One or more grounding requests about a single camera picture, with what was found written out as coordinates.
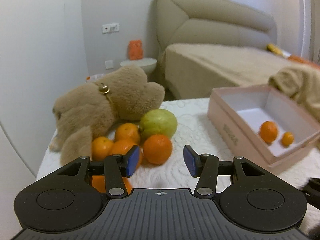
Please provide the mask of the white wall socket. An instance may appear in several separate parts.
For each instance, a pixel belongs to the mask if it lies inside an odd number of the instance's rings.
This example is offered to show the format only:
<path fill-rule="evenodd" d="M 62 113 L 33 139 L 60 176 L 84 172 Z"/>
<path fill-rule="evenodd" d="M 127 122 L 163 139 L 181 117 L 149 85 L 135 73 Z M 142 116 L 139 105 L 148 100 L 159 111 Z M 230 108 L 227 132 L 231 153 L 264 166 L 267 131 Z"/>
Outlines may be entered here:
<path fill-rule="evenodd" d="M 119 31 L 119 24 L 118 23 L 110 23 L 102 25 L 102 33 L 115 33 Z"/>

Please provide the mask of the white round side table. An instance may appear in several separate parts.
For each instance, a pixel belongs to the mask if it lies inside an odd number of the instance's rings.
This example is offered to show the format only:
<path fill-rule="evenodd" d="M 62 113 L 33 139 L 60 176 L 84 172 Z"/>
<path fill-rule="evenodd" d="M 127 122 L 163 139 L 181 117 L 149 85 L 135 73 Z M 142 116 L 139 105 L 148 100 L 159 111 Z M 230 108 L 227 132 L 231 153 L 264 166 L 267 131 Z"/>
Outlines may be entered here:
<path fill-rule="evenodd" d="M 153 58 L 145 57 L 139 60 L 125 60 L 120 63 L 121 67 L 131 66 L 131 65 L 139 66 L 140 68 L 142 68 L 142 70 L 144 70 L 147 76 L 150 76 L 156 69 L 157 60 Z"/>

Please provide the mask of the white wall switch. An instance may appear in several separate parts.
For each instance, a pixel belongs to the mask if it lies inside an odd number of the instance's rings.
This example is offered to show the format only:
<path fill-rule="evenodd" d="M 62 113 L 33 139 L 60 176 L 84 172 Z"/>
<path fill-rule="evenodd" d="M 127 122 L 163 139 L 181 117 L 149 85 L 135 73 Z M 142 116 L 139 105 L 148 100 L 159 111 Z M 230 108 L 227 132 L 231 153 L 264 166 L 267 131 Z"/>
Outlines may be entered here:
<path fill-rule="evenodd" d="M 112 60 L 105 61 L 105 69 L 106 70 L 113 69 L 113 61 Z"/>

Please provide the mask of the brown plush bunny toy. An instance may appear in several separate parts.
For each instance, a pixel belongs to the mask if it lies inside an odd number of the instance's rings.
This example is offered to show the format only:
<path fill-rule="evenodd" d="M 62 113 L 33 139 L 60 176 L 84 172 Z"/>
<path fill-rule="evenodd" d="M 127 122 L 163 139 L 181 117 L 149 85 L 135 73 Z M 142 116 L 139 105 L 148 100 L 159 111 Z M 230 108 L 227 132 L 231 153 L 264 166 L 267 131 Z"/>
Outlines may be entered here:
<path fill-rule="evenodd" d="M 53 115 L 57 134 L 49 145 L 60 152 L 60 164 L 91 157 L 91 143 L 105 136 L 119 120 L 138 121 L 158 109 L 165 89 L 148 81 L 139 66 L 124 66 L 100 79 L 85 83 L 56 99 Z"/>

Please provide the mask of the orange mandarin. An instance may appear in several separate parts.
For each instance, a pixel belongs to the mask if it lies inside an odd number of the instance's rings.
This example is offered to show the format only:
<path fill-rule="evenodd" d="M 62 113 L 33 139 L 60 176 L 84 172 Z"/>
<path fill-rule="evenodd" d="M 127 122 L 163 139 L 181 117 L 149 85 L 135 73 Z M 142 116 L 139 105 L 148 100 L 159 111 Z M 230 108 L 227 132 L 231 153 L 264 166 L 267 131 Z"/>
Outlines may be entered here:
<path fill-rule="evenodd" d="M 140 144 L 140 132 L 139 127 L 133 123 L 121 124 L 115 131 L 114 140 L 132 140 L 133 142 Z"/>
<path fill-rule="evenodd" d="M 278 136 L 278 126 L 273 121 L 265 121 L 259 128 L 261 139 L 267 144 L 274 142 Z"/>
<path fill-rule="evenodd" d="M 102 161 L 108 156 L 114 142 L 107 137 L 97 137 L 92 141 L 92 158 L 94 161 Z"/>
<path fill-rule="evenodd" d="M 138 146 L 138 144 L 131 139 L 121 139 L 114 143 L 114 145 L 111 147 L 108 154 L 109 155 L 117 155 L 117 154 L 125 155 L 133 146 Z"/>
<path fill-rule="evenodd" d="M 155 165 L 164 164 L 172 154 L 172 142 L 166 135 L 152 135 L 143 144 L 146 160 Z"/>

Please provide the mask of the green guava fruit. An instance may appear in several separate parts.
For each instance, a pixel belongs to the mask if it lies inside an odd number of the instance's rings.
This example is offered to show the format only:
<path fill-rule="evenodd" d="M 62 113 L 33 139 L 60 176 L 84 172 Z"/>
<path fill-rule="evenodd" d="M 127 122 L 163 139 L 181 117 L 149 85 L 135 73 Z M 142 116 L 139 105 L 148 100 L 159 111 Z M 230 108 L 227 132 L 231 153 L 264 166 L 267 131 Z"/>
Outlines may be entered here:
<path fill-rule="evenodd" d="M 156 134 L 171 138 L 177 131 L 177 119 L 166 109 L 154 109 L 143 115 L 139 129 L 143 139 Z"/>

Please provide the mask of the beige blanket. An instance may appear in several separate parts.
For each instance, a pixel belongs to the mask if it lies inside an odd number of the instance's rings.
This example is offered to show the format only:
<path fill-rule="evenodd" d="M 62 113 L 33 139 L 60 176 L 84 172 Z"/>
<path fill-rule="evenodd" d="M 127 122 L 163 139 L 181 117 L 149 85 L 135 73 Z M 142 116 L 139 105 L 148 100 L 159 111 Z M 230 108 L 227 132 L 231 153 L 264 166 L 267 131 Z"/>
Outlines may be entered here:
<path fill-rule="evenodd" d="M 319 121 L 319 68 L 294 63 L 272 75 L 268 85 L 295 101 Z"/>

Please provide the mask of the orange owl figurine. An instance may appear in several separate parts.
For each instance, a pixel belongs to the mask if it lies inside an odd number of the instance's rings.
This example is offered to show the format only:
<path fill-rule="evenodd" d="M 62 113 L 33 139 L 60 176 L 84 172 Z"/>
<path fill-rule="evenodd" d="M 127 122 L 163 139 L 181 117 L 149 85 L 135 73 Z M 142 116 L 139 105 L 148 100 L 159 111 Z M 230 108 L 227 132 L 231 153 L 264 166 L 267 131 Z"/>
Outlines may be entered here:
<path fill-rule="evenodd" d="M 129 42 L 129 59 L 140 60 L 143 58 L 143 48 L 141 40 L 131 40 Z"/>

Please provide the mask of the beige upholstered bed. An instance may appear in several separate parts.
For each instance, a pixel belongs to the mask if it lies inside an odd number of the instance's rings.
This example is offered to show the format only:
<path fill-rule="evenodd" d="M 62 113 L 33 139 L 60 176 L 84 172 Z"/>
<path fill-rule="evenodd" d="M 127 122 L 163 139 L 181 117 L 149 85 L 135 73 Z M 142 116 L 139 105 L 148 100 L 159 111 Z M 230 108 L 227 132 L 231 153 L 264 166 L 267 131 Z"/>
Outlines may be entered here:
<path fill-rule="evenodd" d="M 277 26 L 262 11 L 230 0 L 155 0 L 155 6 L 155 76 L 177 99 L 266 84 L 292 65 L 266 49 L 277 40 Z"/>

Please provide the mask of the large orange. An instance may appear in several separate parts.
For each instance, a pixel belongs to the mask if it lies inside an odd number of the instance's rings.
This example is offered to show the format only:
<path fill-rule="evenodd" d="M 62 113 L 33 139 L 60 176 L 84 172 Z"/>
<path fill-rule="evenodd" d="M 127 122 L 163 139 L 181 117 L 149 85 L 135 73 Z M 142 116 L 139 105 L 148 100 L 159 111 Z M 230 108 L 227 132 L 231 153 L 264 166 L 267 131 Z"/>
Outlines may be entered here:
<path fill-rule="evenodd" d="M 125 184 L 128 194 L 132 191 L 132 185 L 129 182 L 128 178 L 123 177 L 123 182 Z M 105 177 L 104 176 L 92 176 L 92 186 L 97 189 L 100 193 L 105 193 Z"/>

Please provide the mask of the orange mandarin in box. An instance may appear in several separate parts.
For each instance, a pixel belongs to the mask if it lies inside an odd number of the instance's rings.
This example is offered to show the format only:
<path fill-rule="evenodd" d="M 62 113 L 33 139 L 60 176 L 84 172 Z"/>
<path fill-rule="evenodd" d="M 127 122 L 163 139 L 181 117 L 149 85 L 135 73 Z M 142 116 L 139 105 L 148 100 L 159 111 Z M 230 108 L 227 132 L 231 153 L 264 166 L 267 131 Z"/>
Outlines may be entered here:
<path fill-rule="evenodd" d="M 265 121 L 259 128 L 261 139 L 267 144 L 274 142 L 278 136 L 278 126 L 273 121 Z"/>

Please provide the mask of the pink cardboard box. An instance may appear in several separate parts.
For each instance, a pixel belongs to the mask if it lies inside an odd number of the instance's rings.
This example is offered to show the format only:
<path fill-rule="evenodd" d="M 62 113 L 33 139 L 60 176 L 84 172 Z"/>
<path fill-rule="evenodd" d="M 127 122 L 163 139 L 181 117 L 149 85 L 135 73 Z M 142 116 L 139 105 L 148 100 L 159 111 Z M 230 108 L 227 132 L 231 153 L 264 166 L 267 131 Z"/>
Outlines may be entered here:
<path fill-rule="evenodd" d="M 304 159 L 319 140 L 319 123 L 267 85 L 214 88 L 208 118 L 235 156 L 279 174 Z"/>

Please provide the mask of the small mandarin in box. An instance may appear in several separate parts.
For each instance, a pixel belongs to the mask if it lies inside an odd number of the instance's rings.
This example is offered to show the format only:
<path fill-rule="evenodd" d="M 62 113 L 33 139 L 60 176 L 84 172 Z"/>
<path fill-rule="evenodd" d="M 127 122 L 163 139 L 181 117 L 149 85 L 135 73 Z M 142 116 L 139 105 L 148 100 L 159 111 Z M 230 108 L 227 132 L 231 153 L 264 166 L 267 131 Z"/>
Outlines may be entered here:
<path fill-rule="evenodd" d="M 281 144 L 284 147 L 289 147 L 294 142 L 294 135 L 291 132 L 285 132 L 281 138 Z"/>

